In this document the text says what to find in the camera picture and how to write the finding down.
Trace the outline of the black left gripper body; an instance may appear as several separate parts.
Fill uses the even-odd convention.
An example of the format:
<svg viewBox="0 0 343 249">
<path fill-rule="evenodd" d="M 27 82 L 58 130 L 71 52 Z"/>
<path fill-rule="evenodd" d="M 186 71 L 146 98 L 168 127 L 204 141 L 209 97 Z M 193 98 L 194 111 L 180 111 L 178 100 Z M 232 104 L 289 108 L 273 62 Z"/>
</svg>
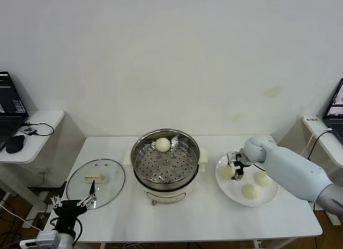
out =
<svg viewBox="0 0 343 249">
<path fill-rule="evenodd" d="M 61 206 L 55 209 L 58 216 L 54 230 L 58 232 L 74 232 L 78 216 L 87 212 L 87 207 L 82 206 L 81 200 L 64 200 Z"/>
</svg>

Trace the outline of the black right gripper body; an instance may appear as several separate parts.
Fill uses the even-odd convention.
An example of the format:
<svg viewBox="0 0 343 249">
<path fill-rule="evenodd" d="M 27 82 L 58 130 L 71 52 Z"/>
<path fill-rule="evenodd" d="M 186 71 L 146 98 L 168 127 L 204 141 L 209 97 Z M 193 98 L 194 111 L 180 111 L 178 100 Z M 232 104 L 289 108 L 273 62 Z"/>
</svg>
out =
<svg viewBox="0 0 343 249">
<path fill-rule="evenodd" d="M 241 169 L 249 167 L 249 160 L 244 153 L 237 154 L 237 162 Z"/>
</svg>

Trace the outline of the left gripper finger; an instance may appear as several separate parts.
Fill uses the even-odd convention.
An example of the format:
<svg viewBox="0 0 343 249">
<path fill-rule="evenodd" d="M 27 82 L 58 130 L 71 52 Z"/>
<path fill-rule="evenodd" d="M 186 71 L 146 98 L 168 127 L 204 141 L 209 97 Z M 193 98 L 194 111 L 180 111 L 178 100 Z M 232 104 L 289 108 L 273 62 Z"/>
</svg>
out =
<svg viewBox="0 0 343 249">
<path fill-rule="evenodd" d="M 92 181 L 88 196 L 77 203 L 77 206 L 86 207 L 90 209 L 96 203 L 95 195 L 95 180 Z"/>
<path fill-rule="evenodd" d="M 54 208 L 57 208 L 58 206 L 62 206 L 61 198 L 62 198 L 62 196 L 63 196 L 63 194 L 64 194 L 66 185 L 67 185 L 67 181 L 65 181 L 65 182 L 62 184 L 62 186 L 58 189 L 57 194 L 56 194 L 56 195 L 53 195 L 53 196 L 50 198 Z"/>
</svg>

